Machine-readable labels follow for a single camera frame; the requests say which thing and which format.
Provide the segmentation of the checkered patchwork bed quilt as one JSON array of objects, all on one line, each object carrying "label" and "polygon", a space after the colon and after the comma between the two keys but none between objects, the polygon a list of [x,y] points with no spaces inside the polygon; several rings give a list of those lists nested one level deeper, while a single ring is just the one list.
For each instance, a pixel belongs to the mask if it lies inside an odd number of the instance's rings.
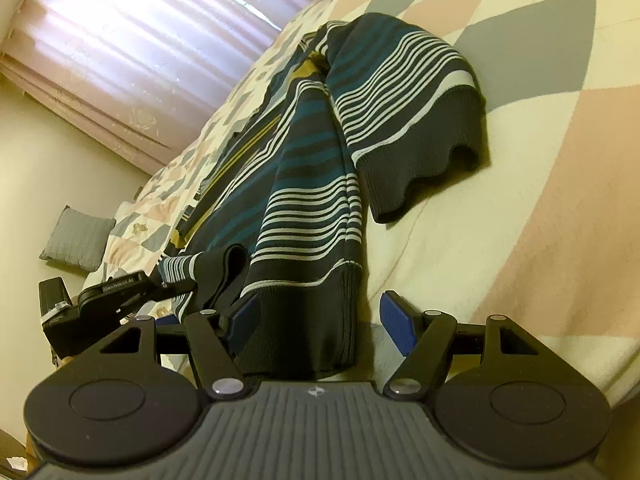
[{"label": "checkered patchwork bed quilt", "polygon": [[120,206],[89,284],[149,271],[230,133],[307,32],[367,12],[448,41],[486,100],[490,161],[390,228],[367,227],[367,288],[463,322],[502,313],[614,404],[639,391],[639,0],[314,0],[194,141]]}]

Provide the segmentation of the grey square cushion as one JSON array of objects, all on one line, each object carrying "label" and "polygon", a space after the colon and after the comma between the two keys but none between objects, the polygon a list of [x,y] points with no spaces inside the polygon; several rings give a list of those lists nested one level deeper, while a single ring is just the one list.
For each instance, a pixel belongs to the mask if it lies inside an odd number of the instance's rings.
[{"label": "grey square cushion", "polygon": [[66,206],[40,259],[94,272],[101,264],[114,218],[95,217]]}]

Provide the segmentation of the striped knit sweater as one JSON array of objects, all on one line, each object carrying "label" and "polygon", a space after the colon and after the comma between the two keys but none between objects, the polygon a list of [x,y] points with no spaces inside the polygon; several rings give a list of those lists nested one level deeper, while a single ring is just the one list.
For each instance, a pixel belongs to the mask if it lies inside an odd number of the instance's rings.
[{"label": "striped knit sweater", "polygon": [[368,13],[303,36],[168,238],[158,273],[198,284],[174,315],[220,308],[215,263],[231,256],[236,293],[260,305],[242,373],[351,367],[363,223],[399,219],[420,184],[476,165],[483,115],[470,63],[416,25]]}]

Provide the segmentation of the pink sheer curtain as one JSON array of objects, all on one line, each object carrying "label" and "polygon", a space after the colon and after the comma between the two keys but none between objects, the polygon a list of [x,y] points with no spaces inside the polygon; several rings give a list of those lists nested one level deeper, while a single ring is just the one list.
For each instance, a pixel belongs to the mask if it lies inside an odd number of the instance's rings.
[{"label": "pink sheer curtain", "polygon": [[168,164],[314,0],[21,0],[2,74],[139,169]]}]

